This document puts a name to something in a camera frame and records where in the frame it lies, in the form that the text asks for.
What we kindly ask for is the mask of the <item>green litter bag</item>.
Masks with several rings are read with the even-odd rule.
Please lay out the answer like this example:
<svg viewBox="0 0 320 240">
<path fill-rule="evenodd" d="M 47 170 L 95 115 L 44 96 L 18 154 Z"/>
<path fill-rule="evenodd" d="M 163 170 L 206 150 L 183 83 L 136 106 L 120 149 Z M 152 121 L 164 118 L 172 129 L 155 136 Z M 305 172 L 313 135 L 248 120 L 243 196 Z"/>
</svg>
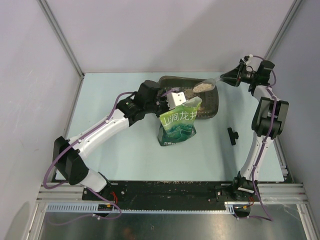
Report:
<svg viewBox="0 0 320 240">
<path fill-rule="evenodd" d="M 196 133 L 194 122 L 202 99 L 198 96 L 159 116 L 158 142 L 162 147 L 182 143 Z"/>
</svg>

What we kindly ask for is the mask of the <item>clear plastic scoop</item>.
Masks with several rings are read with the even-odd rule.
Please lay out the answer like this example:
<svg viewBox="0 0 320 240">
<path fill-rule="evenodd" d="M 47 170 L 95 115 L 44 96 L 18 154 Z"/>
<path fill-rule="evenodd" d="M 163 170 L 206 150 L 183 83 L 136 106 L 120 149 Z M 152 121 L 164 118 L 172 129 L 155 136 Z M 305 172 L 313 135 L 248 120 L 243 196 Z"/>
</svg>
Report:
<svg viewBox="0 0 320 240">
<path fill-rule="evenodd" d="M 194 93 L 204 93 L 204 92 L 209 92 L 212 91 L 213 89 L 216 88 L 217 83 L 222 81 L 222 78 L 220 76 L 215 77 L 215 78 L 208 78 L 205 79 L 204 81 L 201 81 L 200 83 L 197 83 L 192 91 Z"/>
</svg>

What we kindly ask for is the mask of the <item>black bag clip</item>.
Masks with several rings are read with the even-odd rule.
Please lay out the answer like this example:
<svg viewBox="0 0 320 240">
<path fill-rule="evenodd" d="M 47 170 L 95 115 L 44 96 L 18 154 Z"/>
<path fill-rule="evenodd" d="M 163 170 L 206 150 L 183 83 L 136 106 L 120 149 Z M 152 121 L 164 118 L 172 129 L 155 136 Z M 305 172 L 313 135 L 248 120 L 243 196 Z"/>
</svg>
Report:
<svg viewBox="0 0 320 240">
<path fill-rule="evenodd" d="M 239 133 L 237 131 L 233 131 L 231 127 L 228 127 L 227 131 L 231 145 L 235 146 L 237 144 L 237 140 L 239 139 Z"/>
</svg>

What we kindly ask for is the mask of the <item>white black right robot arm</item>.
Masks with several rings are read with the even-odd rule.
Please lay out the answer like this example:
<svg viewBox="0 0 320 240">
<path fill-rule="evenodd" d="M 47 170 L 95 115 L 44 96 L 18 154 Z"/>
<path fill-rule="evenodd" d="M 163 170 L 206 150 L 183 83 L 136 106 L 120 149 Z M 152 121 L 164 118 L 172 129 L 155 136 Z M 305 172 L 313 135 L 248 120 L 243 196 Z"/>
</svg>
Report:
<svg viewBox="0 0 320 240">
<path fill-rule="evenodd" d="M 248 91 L 258 100 L 251 129 L 253 130 L 252 144 L 243 167 L 222 193 L 226 193 L 237 201 L 251 197 L 257 192 L 260 167 L 264 157 L 285 126 L 289 103 L 277 97 L 270 83 L 274 76 L 274 63 L 261 58 L 257 70 L 248 70 L 253 55 L 246 55 L 236 68 L 220 76 L 222 82 L 238 87 L 240 83 L 249 85 Z"/>
</svg>

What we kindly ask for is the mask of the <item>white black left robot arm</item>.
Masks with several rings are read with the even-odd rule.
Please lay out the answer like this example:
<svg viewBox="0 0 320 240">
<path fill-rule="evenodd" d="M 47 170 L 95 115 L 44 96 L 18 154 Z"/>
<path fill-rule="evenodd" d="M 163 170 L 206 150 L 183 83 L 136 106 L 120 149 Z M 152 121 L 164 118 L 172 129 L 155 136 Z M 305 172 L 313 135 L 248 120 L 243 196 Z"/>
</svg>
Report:
<svg viewBox="0 0 320 240">
<path fill-rule="evenodd" d="M 80 184 L 93 190 L 100 200 L 110 196 L 110 183 L 102 173 L 85 164 L 85 159 L 106 140 L 131 127 L 147 114 L 160 116 L 169 110 L 167 91 L 145 80 L 134 92 L 118 95 L 110 113 L 84 132 L 69 139 L 58 137 L 53 144 L 53 165 L 71 186 Z"/>
</svg>

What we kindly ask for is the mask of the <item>beige cat litter pile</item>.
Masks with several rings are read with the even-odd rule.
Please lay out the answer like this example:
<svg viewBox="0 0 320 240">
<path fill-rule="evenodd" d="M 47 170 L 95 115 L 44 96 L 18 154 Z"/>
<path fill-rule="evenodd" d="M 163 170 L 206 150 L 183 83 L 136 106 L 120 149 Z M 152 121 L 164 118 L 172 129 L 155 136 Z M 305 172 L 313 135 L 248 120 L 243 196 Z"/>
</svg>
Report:
<svg viewBox="0 0 320 240">
<path fill-rule="evenodd" d="M 211 83 L 200 83 L 196 86 L 194 86 L 192 89 L 187 88 L 184 90 L 184 95 L 187 100 L 190 100 L 194 97 L 199 97 L 202 99 L 202 103 L 200 107 L 198 108 L 199 111 L 203 112 L 205 111 L 206 105 L 210 103 L 208 100 L 208 94 L 207 92 L 212 91 L 214 89 L 215 85 Z"/>
</svg>

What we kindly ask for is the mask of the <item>dark grey litter box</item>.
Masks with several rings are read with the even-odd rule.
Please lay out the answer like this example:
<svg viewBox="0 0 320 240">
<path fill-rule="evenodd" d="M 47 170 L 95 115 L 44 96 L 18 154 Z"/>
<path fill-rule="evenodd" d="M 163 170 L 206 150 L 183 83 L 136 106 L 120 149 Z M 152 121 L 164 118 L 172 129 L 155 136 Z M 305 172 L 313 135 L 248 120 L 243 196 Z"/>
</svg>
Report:
<svg viewBox="0 0 320 240">
<path fill-rule="evenodd" d="M 216 87 L 211 91 L 194 93 L 194 86 L 202 81 L 204 79 L 165 75 L 159 79 L 158 83 L 166 91 L 172 88 L 179 88 L 180 91 L 184 92 L 187 101 L 194 97 L 201 98 L 202 103 L 197 110 L 196 119 L 206 120 L 213 118 L 218 112 L 219 93 Z"/>
</svg>

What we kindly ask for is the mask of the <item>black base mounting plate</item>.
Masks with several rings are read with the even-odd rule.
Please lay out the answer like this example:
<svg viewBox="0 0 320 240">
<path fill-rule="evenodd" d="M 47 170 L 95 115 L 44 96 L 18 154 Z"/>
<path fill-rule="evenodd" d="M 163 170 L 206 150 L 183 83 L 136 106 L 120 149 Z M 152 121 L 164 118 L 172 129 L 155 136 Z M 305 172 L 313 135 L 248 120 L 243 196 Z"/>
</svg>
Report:
<svg viewBox="0 0 320 240">
<path fill-rule="evenodd" d="M 137 197 L 195 197 L 214 199 L 219 202 L 245 202 L 255 200 L 252 183 L 219 181 L 109 181 L 100 191 L 83 190 L 83 200 L 94 200 L 103 197 L 117 203 L 131 201 Z"/>
</svg>

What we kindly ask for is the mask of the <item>aluminium frame rail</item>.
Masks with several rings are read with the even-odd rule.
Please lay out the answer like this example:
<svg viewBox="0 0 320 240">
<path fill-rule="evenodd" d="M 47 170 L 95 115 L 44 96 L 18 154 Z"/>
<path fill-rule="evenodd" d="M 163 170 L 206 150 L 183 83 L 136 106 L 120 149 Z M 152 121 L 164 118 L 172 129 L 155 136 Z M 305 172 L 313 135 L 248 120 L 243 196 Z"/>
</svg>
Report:
<svg viewBox="0 0 320 240">
<path fill-rule="evenodd" d="M 54 189 L 40 187 L 37 202 L 76 203 L 82 202 L 86 188 L 81 185 L 64 184 Z M 261 183 L 260 197 L 265 204 L 305 204 L 308 197 L 302 183 Z"/>
</svg>

